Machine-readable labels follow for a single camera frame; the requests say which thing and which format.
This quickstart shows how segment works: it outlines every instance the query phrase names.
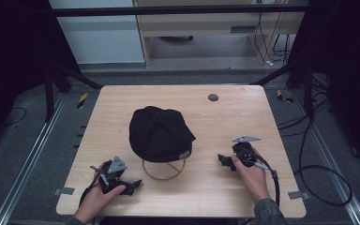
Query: floor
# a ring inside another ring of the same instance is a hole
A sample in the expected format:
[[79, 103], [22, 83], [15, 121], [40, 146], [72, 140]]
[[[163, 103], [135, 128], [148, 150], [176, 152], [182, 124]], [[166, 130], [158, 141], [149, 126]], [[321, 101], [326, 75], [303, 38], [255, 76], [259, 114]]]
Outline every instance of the floor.
[[[285, 37], [280, 37], [276, 53], [283, 50]], [[251, 83], [270, 74], [285, 63], [281, 56], [272, 66], [261, 65], [250, 46], [248, 37], [194, 37], [191, 41], [156, 38], [151, 52], [151, 64], [145, 68], [134, 68], [106, 73], [87, 73], [91, 79], [104, 84], [176, 84], [176, 83]], [[287, 74], [278, 77], [265, 86], [273, 114], [279, 124], [304, 115], [303, 97], [300, 90], [284, 87]], [[55, 102], [60, 113], [53, 124], [45, 124], [43, 86], [18, 96], [12, 113], [7, 118], [9, 126], [0, 134], [0, 210], [8, 217], [0, 217], [9, 224], [60, 224], [67, 217], [57, 215], [54, 206], [58, 197], [55, 188], [61, 188], [75, 157], [77, 146], [82, 140], [98, 90], [77, 81], [71, 81], [73, 89], [69, 94], [55, 93]], [[278, 89], [285, 98], [294, 103], [278, 99]], [[79, 97], [88, 92], [88, 99], [81, 110], [76, 109]], [[325, 101], [323, 95], [317, 102]], [[303, 163], [328, 166], [347, 177], [352, 184], [354, 198], [346, 207], [328, 206], [312, 196], [305, 200], [307, 215], [291, 224], [360, 224], [360, 158], [353, 157], [347, 137], [330, 105], [317, 110], [316, 120], [307, 136]], [[297, 170], [300, 133], [307, 123], [280, 131], [292, 168]], [[40, 131], [45, 130], [48, 140], [41, 140]], [[25, 181], [16, 177], [25, 174]], [[347, 187], [338, 177], [328, 172], [306, 172], [313, 190], [326, 200], [342, 202], [347, 197]], [[303, 182], [296, 176], [300, 189]], [[14, 208], [2, 208], [5, 200], [14, 201]]]

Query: hand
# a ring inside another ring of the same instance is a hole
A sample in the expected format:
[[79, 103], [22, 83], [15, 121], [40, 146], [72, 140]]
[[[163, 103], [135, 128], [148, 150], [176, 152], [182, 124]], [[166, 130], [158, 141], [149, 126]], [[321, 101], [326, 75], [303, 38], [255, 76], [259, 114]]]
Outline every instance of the hand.
[[[253, 150], [257, 155], [260, 155], [255, 148], [253, 148]], [[250, 191], [252, 199], [255, 203], [262, 199], [270, 198], [267, 189], [267, 182], [265, 180], [265, 170], [257, 166], [246, 167], [235, 155], [232, 156], [232, 163], [241, 175], [242, 181]]]
[[101, 190], [101, 186], [98, 184], [97, 179], [95, 185], [84, 197], [80, 207], [74, 214], [74, 217], [83, 224], [86, 224], [92, 218], [96, 217], [103, 210], [103, 208], [116, 196], [122, 193], [125, 188], [126, 186], [121, 185], [104, 194]]

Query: tape piece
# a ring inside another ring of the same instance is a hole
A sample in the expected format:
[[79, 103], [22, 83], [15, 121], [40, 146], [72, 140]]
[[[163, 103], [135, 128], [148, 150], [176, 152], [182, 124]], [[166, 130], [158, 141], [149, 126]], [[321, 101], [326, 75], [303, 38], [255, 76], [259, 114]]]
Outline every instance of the tape piece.
[[293, 98], [291, 98], [291, 97], [284, 97], [284, 96], [282, 95], [282, 92], [281, 92], [280, 90], [277, 90], [277, 98], [278, 98], [279, 100], [283, 100], [283, 101], [286, 101], [286, 102], [290, 102], [290, 103], [293, 102]]
[[87, 98], [87, 93], [83, 93], [78, 102], [77, 109], [81, 109], [83, 107], [83, 104], [86, 101], [86, 98]]
[[294, 192], [288, 192], [288, 195], [289, 195], [289, 198], [291, 198], [291, 200], [294, 200], [294, 199], [302, 199], [302, 200], [311, 199], [311, 196], [307, 192], [294, 191]]
[[72, 195], [72, 193], [74, 193], [74, 190], [75, 188], [72, 187], [56, 188], [53, 192], [53, 195], [61, 195], [61, 194]]

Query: person's left hand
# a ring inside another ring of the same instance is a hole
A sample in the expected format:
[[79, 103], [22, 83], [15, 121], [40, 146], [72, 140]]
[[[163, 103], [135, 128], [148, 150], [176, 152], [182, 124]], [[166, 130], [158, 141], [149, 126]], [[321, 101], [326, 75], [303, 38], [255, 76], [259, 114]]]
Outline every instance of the person's left hand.
[[124, 191], [126, 186], [121, 185], [110, 192], [104, 194], [101, 190], [101, 186], [96, 179], [95, 184], [90, 189], [89, 193], [84, 197], [80, 207], [74, 214], [74, 217], [83, 224], [86, 224], [92, 218], [96, 217], [103, 208], [110, 203], [116, 196]]

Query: hat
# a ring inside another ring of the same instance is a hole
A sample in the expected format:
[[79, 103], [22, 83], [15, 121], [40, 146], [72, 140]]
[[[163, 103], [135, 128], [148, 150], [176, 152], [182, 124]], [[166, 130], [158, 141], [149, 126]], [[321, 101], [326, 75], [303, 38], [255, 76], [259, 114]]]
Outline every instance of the hat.
[[129, 125], [134, 153], [150, 162], [171, 162], [191, 155], [194, 135], [176, 110], [147, 106], [136, 110]]

